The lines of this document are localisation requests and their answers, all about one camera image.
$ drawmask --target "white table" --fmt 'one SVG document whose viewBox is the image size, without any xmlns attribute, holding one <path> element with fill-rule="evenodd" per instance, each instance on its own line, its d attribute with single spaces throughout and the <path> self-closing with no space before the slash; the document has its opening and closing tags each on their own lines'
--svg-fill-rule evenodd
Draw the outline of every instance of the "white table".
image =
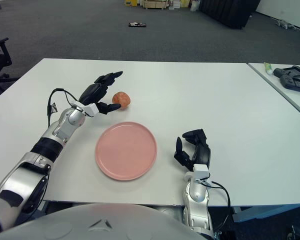
<svg viewBox="0 0 300 240">
<path fill-rule="evenodd" d="M 43 59 L 0 96 L 0 181 L 46 130 L 52 89 L 79 97 L 99 75 L 121 70 L 103 101 L 124 91 L 131 105 L 86 119 L 55 162 L 45 200 L 183 205 L 176 139 L 203 128 L 211 179 L 233 206 L 300 204 L 300 113 L 244 63 Z M 52 102 L 68 107 L 63 93 Z M 122 182 L 100 171 L 94 151 L 105 129 L 125 121 L 148 127 L 158 151 L 149 172 Z M 210 195 L 210 206 L 227 204 L 223 192 Z"/>
<path fill-rule="evenodd" d="M 249 65 L 258 72 L 258 74 L 265 79 L 274 89 L 276 89 L 285 99 L 287 99 L 298 111 L 300 111 L 300 92 L 284 88 L 280 83 L 280 79 L 275 75 L 268 75 L 266 73 L 265 65 L 263 63 L 249 63 Z M 292 65 L 285 64 L 271 64 L 272 70 L 276 68 L 286 69 L 291 68 Z"/>
</svg>

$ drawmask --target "robotic arm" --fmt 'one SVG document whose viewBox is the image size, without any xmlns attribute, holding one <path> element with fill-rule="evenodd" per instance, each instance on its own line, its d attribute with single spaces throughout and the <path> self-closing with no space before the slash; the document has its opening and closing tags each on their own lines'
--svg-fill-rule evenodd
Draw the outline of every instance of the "robotic arm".
<svg viewBox="0 0 300 240">
<path fill-rule="evenodd" d="M 99 102 L 108 86 L 123 72 L 100 76 L 81 95 L 79 101 L 70 103 L 58 121 L 52 123 L 39 141 L 27 152 L 0 183 L 0 232 L 13 227 L 20 213 L 37 209 L 48 183 L 54 162 L 66 146 L 74 131 L 88 117 L 97 112 L 107 114 L 121 107 L 120 104 Z M 48 105 L 48 115 L 52 106 Z"/>
<path fill-rule="evenodd" d="M 208 211 L 209 192 L 206 187 L 206 184 L 209 185 L 211 155 L 211 150 L 206 143 L 207 137 L 202 129 L 188 131 L 182 137 L 195 145 L 194 154 L 190 159 L 189 155 L 182 149 L 180 137 L 176 140 L 174 158 L 189 170 L 184 176 L 186 185 L 182 192 L 183 222 L 206 239 L 214 239 L 214 230 Z"/>
</svg>

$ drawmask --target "table leg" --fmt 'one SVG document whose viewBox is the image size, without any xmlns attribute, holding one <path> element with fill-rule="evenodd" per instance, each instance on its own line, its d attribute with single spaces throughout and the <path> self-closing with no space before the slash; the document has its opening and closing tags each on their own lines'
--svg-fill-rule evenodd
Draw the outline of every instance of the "table leg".
<svg viewBox="0 0 300 240">
<path fill-rule="evenodd" d="M 248 209 L 241 210 L 240 206 L 234 206 L 234 214 L 232 215 L 232 218 L 235 223 L 240 223 L 251 219 L 264 219 L 299 207 L 300 204 L 288 204 L 273 206 L 253 206 Z"/>
</svg>

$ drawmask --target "black joint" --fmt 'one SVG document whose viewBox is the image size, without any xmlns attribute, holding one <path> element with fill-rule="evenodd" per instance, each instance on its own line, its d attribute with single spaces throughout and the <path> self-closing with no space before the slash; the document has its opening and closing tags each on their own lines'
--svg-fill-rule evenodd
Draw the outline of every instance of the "black joint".
<svg viewBox="0 0 300 240">
<path fill-rule="evenodd" d="M 29 162 L 24 162 L 20 165 L 20 167 L 23 167 L 25 169 L 29 169 L 33 172 L 36 172 L 38 174 L 42 174 L 42 175 L 48 175 L 51 171 L 51 166 L 49 164 L 46 164 L 44 167 L 39 167 L 36 165 L 33 165 Z"/>
<path fill-rule="evenodd" d="M 0 199 L 5 200 L 11 207 L 18 207 L 24 200 L 22 196 L 10 190 L 2 190 Z"/>
<path fill-rule="evenodd" d="M 63 146 L 59 142 L 47 137 L 41 137 L 33 146 L 31 152 L 40 154 L 52 162 L 55 162 L 62 149 Z"/>
<path fill-rule="evenodd" d="M 104 78 L 105 76 L 100 76 L 100 77 L 98 77 L 95 81 L 94 81 L 94 83 L 96 84 L 96 83 L 98 83 L 99 81 L 101 81 L 103 78 Z"/>
<path fill-rule="evenodd" d="M 39 206 L 47 184 L 48 184 L 48 180 L 46 176 L 43 176 L 41 180 L 38 182 L 38 184 L 36 185 L 33 192 L 31 193 L 27 202 L 24 204 L 22 208 L 23 213 L 26 214 L 31 213 L 33 212 L 34 209 L 36 209 Z"/>
<path fill-rule="evenodd" d="M 119 103 L 107 105 L 104 102 L 98 102 L 96 104 L 96 107 L 98 108 L 99 113 L 106 115 L 114 110 L 121 108 L 121 105 Z"/>
</svg>

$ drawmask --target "black cable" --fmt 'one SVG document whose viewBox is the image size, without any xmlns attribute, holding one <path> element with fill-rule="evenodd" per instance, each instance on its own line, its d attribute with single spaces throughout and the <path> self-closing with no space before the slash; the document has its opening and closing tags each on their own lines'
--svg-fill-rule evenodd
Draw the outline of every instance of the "black cable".
<svg viewBox="0 0 300 240">
<path fill-rule="evenodd" d="M 222 190 L 225 191 L 226 197 L 227 197 L 227 208 L 228 208 L 228 213 L 227 213 L 226 216 L 224 217 L 223 221 L 222 221 L 217 227 L 213 228 L 213 231 L 214 231 L 214 232 L 217 232 L 219 229 L 221 229 L 221 228 L 225 225 L 225 223 L 226 223 L 228 217 L 231 215 L 231 201 L 230 201 L 229 193 L 228 193 L 227 189 L 226 189 L 224 186 L 222 186 L 220 183 L 217 183 L 217 182 L 215 182 L 215 181 L 211 181 L 211 182 L 212 182 L 213 184 L 215 184 L 215 185 L 218 185 L 218 186 L 209 186 L 209 185 L 205 185 L 204 183 L 201 183 L 201 184 L 202 184 L 203 186 L 206 186 L 207 188 L 212 188 L 212 189 L 222 189 Z"/>
<path fill-rule="evenodd" d="M 204 178 L 200 178 L 200 180 L 201 180 L 201 181 L 207 180 L 208 178 L 210 178 L 210 176 L 211 176 L 211 174 L 210 174 L 210 172 L 209 172 L 209 176 L 204 177 Z"/>
<path fill-rule="evenodd" d="M 66 100 L 69 103 L 69 105 L 71 105 L 71 104 L 69 102 L 67 94 L 69 94 L 75 101 L 77 101 L 77 99 L 70 92 L 68 92 L 67 90 L 64 90 L 63 88 L 55 88 L 51 92 L 51 94 L 49 96 L 49 99 L 48 99 L 48 105 L 47 105 L 48 127 L 50 127 L 50 119 L 51 119 L 51 114 L 52 114 L 52 112 L 51 112 L 51 110 L 52 110 L 52 107 L 51 107 L 51 98 L 52 98 L 53 94 L 56 93 L 56 92 L 64 92 Z"/>
<path fill-rule="evenodd" d="M 87 115 L 88 117 L 92 118 L 92 116 L 90 116 L 88 113 L 84 112 L 85 115 Z"/>
<path fill-rule="evenodd" d="M 22 223 L 20 223 L 19 225 L 24 224 L 25 222 L 27 222 L 34 215 L 34 213 L 38 210 L 40 204 L 42 203 L 42 201 L 44 199 L 44 196 L 46 194 L 47 188 L 48 188 L 49 176 L 50 175 L 48 174 L 47 179 L 46 179 L 46 185 L 45 185 L 45 188 L 44 188 L 44 192 L 42 194 L 42 197 L 41 197 L 41 200 L 40 200 L 39 204 L 36 206 L 36 208 L 33 210 L 33 212 Z"/>
</svg>

